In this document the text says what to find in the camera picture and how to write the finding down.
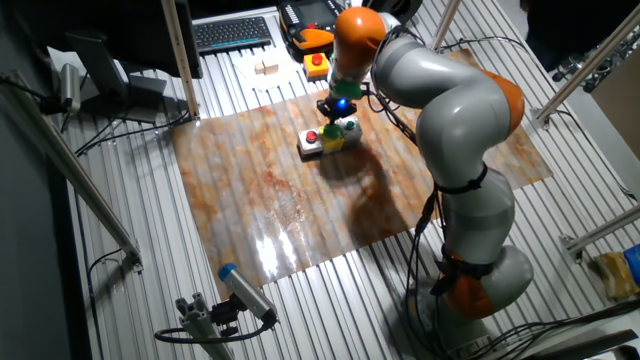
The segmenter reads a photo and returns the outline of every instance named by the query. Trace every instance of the blue light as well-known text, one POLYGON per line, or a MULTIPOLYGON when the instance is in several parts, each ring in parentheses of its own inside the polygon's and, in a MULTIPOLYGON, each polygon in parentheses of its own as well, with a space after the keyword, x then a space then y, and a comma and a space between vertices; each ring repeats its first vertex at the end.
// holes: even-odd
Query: blue light
POLYGON ((345 98, 338 100, 338 102, 336 103, 336 109, 338 109, 338 111, 347 110, 348 106, 349 106, 349 101, 345 98))

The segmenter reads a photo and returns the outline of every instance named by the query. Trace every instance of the slotted aluminum surface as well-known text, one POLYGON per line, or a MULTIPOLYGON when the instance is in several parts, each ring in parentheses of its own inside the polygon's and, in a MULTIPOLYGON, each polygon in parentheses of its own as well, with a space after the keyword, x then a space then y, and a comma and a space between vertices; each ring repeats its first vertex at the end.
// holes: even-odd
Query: slotted aluminum surface
MULTIPOLYGON (((411 25, 430 40, 444 8, 443 0, 425 1, 411 25)), ((265 16, 275 40, 269 48, 286 51, 273 8, 235 16, 265 16)), ((462 37, 491 35, 524 42, 495 1, 465 1, 445 44, 462 37)), ((486 320, 488 327, 502 332, 525 322, 561 319, 602 308, 608 303, 601 282, 586 266, 572 263, 561 251, 558 236, 584 234, 629 209, 631 201, 609 175, 609 165, 598 156, 599 150, 589 145, 589 135, 571 118, 553 116, 548 132, 533 121, 529 109, 544 105, 556 87, 530 52, 496 41, 466 46, 483 68, 523 89, 527 115, 522 126, 554 173, 551 178, 515 192, 516 222, 507 242, 529 255, 535 279, 516 303, 486 320)), ((269 48, 202 59, 204 78, 194 82, 202 117, 229 115, 327 88, 326 82, 306 82, 301 68, 297 71, 298 81, 290 86, 265 93, 248 88, 236 74, 232 59, 260 54, 269 48)), ((155 71, 144 75, 168 80, 166 95, 184 99, 179 79, 155 71)), ((566 105, 560 109, 571 111, 566 105)), ((158 122, 166 121, 165 117, 158 122)), ((65 137, 77 149, 105 125, 106 120, 73 120, 65 137)), ((147 127, 115 121, 107 133, 122 134, 147 127)), ((144 263, 141 274, 125 271, 119 266, 123 257, 118 254, 96 266, 92 273, 105 358, 207 358, 198 346, 173 346, 153 338, 156 330, 178 326, 175 299, 190 298, 199 291, 209 304, 220 301, 169 136, 160 130, 158 134, 149 131, 124 137, 96 147, 81 162, 138 240, 144 263)), ((79 216, 89 262, 117 249, 117 245, 84 202, 80 201, 80 214, 76 212, 71 188, 69 199, 79 262, 84 269, 79 216)), ((629 248, 639 238, 638 223, 629 225, 587 247, 587 256, 629 248)), ((428 251, 438 252, 441 240, 437 229, 430 227, 422 242, 425 258, 429 258, 428 251)), ((416 341, 399 319, 409 248, 408 235, 399 234, 264 286, 265 294, 279 310, 281 324, 274 332, 230 345, 236 357, 383 359, 420 354, 416 341)), ((435 273, 432 263, 425 261, 425 266, 429 273, 435 273)), ((100 358, 84 275, 82 282, 91 345, 94 357, 100 358)), ((259 325, 250 314, 240 317, 241 333, 254 331, 259 325)))

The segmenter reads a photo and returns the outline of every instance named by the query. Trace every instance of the orange object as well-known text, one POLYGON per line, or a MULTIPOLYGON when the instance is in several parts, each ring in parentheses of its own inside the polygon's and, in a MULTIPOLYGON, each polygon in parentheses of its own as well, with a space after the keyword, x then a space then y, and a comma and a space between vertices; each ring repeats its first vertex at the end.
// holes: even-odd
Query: orange object
POLYGON ((511 81, 503 78, 498 74, 494 74, 483 69, 480 70, 482 70, 483 73, 493 79, 493 81, 495 81, 498 86, 500 86, 500 89, 502 89, 504 96, 506 96, 507 98, 507 103, 509 103, 509 110, 511 111, 511 124, 509 126, 509 134, 507 135, 507 137, 509 137, 509 135, 511 135, 516 130, 518 125, 520 125, 522 117, 524 116, 524 95, 522 94, 522 90, 518 85, 512 83, 511 81))
POLYGON ((338 67, 349 71, 369 66, 387 31, 376 11, 352 7, 336 19, 335 58, 338 67))
POLYGON ((312 63, 313 65, 316 65, 316 66, 318 66, 318 65, 322 64, 322 55, 320 55, 320 54, 313 54, 313 55, 311 56, 311 63, 312 63))
MULTIPOLYGON (((457 254, 453 258, 462 260, 457 254)), ((482 319, 494 313, 489 296, 480 281, 462 274, 453 287, 442 295, 449 307, 467 319, 482 319)))
POLYGON ((300 43, 295 38, 293 42, 301 49, 314 49, 326 46, 333 42, 333 34, 320 29, 304 29, 300 31, 304 42, 300 43))
POLYGON ((320 76, 327 76, 329 73, 329 61, 324 53, 305 55, 303 60, 304 71, 307 74, 307 79, 317 78, 320 76))

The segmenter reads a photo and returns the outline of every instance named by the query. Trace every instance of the yellow box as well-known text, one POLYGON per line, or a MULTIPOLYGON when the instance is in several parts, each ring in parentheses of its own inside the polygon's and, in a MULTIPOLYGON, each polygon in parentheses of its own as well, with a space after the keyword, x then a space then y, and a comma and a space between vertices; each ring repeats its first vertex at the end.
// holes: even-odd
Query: yellow box
POLYGON ((342 145, 344 145, 344 137, 342 135, 338 136, 335 139, 327 137, 324 134, 324 125, 318 128, 318 132, 320 133, 322 143, 324 144, 324 149, 322 151, 323 154, 340 151, 342 149, 342 145))
POLYGON ((329 73, 329 61, 327 60, 327 56, 324 53, 319 54, 309 54, 304 56, 304 72, 307 74, 307 79, 309 78, 318 78, 322 76, 327 76, 329 73), (322 62, 320 65, 313 64, 313 57, 320 55, 322 57, 322 62))

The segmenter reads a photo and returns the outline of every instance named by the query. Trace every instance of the gray robot arm segment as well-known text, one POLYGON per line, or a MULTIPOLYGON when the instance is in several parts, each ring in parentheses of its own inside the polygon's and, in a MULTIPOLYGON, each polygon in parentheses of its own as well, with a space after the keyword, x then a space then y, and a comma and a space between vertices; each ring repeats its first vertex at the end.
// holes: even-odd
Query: gray robot arm segment
MULTIPOLYGON (((393 102, 422 109, 416 140, 435 183, 441 189, 464 189, 442 191, 447 224, 443 251, 471 266, 490 266, 480 280, 482 291, 492 313, 503 309, 533 279, 527 257, 503 246, 515 214, 511 187, 496 170, 482 177, 484 153, 511 131, 510 103, 503 88, 482 71, 437 55, 411 37, 381 49, 372 76, 393 102), (479 188, 468 186, 480 178, 479 188)), ((457 301, 464 309, 455 308, 455 299, 447 303, 467 318, 489 315, 474 309, 474 301, 457 301)))

